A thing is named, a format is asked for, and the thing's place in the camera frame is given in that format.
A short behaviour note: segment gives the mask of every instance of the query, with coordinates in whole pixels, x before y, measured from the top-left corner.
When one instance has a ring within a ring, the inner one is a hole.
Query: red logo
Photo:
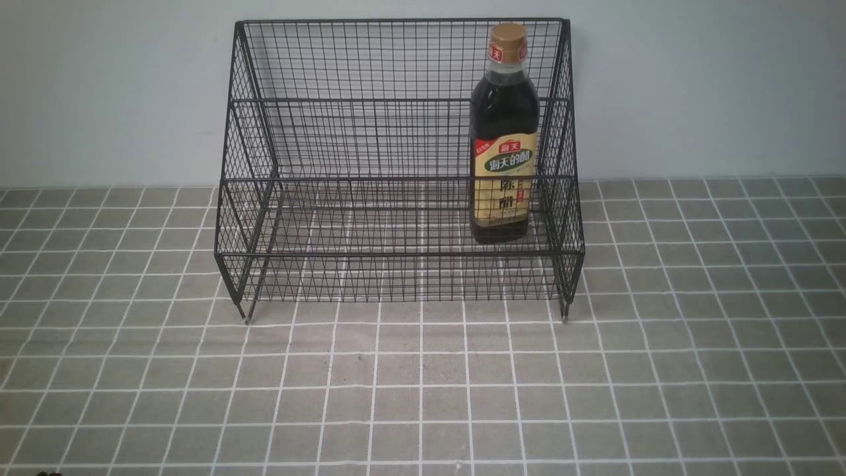
[[[501,63],[503,61],[503,49],[491,43],[487,46],[487,56],[488,58]]]
[[[517,152],[520,150],[520,141],[505,141],[499,146],[499,153]]]
[[[483,141],[482,139],[476,139],[476,144],[475,144],[476,155],[479,155],[479,154],[483,153],[484,151],[486,151],[487,149],[490,149],[494,142],[495,141]]]

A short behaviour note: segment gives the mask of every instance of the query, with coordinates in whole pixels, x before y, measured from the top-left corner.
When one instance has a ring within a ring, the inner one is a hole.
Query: bottle label
[[[531,202],[537,133],[476,139],[473,215],[479,226],[525,220]]]

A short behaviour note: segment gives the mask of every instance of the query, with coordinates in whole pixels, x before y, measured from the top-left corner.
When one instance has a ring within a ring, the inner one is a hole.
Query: dark liquid
[[[470,97],[470,176],[475,176],[475,141],[491,141],[508,134],[537,132],[540,106],[529,78],[520,71],[485,73]],[[470,231],[482,245],[518,240],[529,229],[528,216],[518,222],[479,226],[475,220],[475,180],[470,181]]]

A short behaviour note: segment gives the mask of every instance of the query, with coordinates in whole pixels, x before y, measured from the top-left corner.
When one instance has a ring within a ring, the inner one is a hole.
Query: rack leg
[[[563,298],[559,298],[558,307],[561,309],[561,322],[567,323],[570,315],[570,303],[565,302]]]
[[[247,315],[244,314],[244,309],[241,307],[241,301],[235,302],[235,307],[238,308],[238,314],[241,314],[241,322],[247,322]]]

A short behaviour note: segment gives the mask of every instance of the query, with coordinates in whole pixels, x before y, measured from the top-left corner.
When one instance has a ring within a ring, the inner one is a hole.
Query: logo
[[[499,153],[517,152],[520,150],[520,141],[505,141],[499,146]]]
[[[503,61],[503,49],[493,43],[490,43],[487,46],[487,56],[490,59],[501,63]]]
[[[496,157],[485,162],[485,170],[488,172],[506,172],[511,169],[516,169],[520,165],[531,160],[532,152],[529,149],[520,149],[517,152],[501,153]]]

